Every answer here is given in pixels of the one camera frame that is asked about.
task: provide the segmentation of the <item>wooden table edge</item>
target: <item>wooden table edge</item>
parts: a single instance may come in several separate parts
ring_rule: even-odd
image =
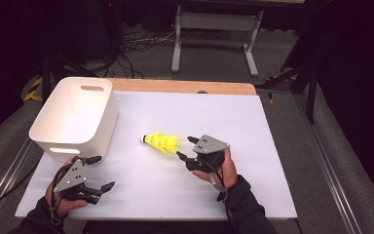
[[[161,92],[196,94],[207,92],[212,95],[257,96],[256,89],[248,83],[148,80],[105,78],[112,83],[114,91],[128,92]]]

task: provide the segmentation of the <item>human hand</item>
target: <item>human hand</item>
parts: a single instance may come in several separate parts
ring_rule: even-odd
[[[70,158],[63,166],[66,166],[68,164],[72,163],[73,158]],[[51,205],[52,196],[53,196],[53,183],[51,182],[50,185],[47,188],[47,192],[45,193],[45,200],[47,200],[48,204]],[[57,206],[56,214],[59,217],[62,217],[66,215],[69,211],[85,207],[88,202],[85,200],[75,200],[75,201],[69,201],[66,199],[60,199],[56,200],[56,205],[59,203],[59,206]]]
[[[223,165],[221,166],[223,169],[223,181],[224,185],[226,188],[230,188],[231,186],[235,185],[236,182],[238,181],[238,175],[236,172],[236,166],[235,163],[232,160],[232,156],[230,153],[230,149],[224,149],[224,162]],[[210,178],[208,176],[208,173],[199,171],[199,170],[194,170],[193,175],[199,177],[202,180],[210,182]],[[221,184],[220,180],[218,177],[214,175],[214,178],[216,180],[217,184]]]

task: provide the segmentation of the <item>person's arm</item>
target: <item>person's arm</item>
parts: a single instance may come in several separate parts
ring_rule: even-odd
[[[277,233],[273,225],[265,216],[264,208],[257,203],[256,198],[250,191],[250,184],[241,176],[237,175],[236,166],[231,158],[229,149],[224,150],[223,182],[227,188],[227,199],[224,201],[226,211],[237,233]],[[209,181],[207,173],[193,171],[193,175]],[[218,201],[222,200],[224,194],[220,193]]]
[[[66,162],[65,165],[70,164],[71,161],[72,158]],[[84,200],[68,201],[66,199],[61,199],[60,201],[57,201],[56,203],[59,205],[56,209],[56,215],[61,220],[61,224],[54,225],[51,222],[52,215],[49,205],[51,204],[52,188],[53,184],[50,183],[45,193],[45,197],[38,200],[35,209],[30,211],[19,226],[9,232],[10,234],[58,233],[58,230],[62,228],[63,220],[66,218],[69,211],[85,207],[88,204],[87,201]]]

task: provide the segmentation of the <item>white tabletop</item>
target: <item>white tabletop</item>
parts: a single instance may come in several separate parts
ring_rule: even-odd
[[[77,219],[222,220],[218,192],[185,168],[175,155],[139,141],[163,131],[180,136],[180,151],[195,157],[187,137],[209,135],[231,145],[238,173],[266,209],[266,217],[292,218],[296,211],[258,96],[115,92],[117,123],[106,156],[88,167],[86,185],[99,189],[116,184],[100,198],[72,211]],[[24,217],[45,194],[61,166],[44,153],[29,182],[16,216]]]

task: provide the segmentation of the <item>white plastic bin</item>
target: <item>white plastic bin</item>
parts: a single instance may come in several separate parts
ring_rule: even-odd
[[[59,162],[75,155],[104,157],[117,115],[110,81],[67,77],[42,107],[29,137]]]

